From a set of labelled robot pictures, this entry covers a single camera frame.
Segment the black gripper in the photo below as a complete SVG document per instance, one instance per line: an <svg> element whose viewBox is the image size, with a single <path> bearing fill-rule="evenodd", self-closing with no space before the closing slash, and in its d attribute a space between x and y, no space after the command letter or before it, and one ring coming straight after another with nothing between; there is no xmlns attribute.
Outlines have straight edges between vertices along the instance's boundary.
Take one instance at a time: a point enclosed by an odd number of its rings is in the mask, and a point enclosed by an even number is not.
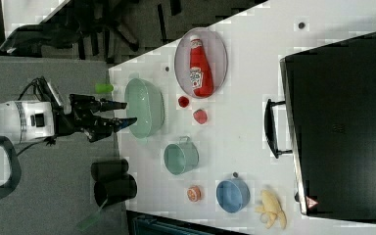
<svg viewBox="0 0 376 235"><path fill-rule="evenodd" d="M70 94L70 113L56 116L56 136L68 136L76 132L84 133L90 143L107 138L112 132L119 132L137 121L136 117L113 118L113 125L97 112L124 110L126 103L97 100L94 96Z"/></svg>

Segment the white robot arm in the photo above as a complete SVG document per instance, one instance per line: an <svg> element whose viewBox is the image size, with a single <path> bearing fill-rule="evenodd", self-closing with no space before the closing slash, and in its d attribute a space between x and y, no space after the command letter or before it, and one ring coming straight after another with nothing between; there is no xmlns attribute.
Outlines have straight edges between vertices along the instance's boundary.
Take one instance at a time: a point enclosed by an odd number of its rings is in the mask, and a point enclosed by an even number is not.
<svg viewBox="0 0 376 235"><path fill-rule="evenodd" d="M9 101L0 103L0 136L13 144L53 141L81 132L90 143L102 140L134 124L136 117L106 118L97 113L124 110L126 103L97 100L94 96L70 94L70 112L58 103Z"/></svg>

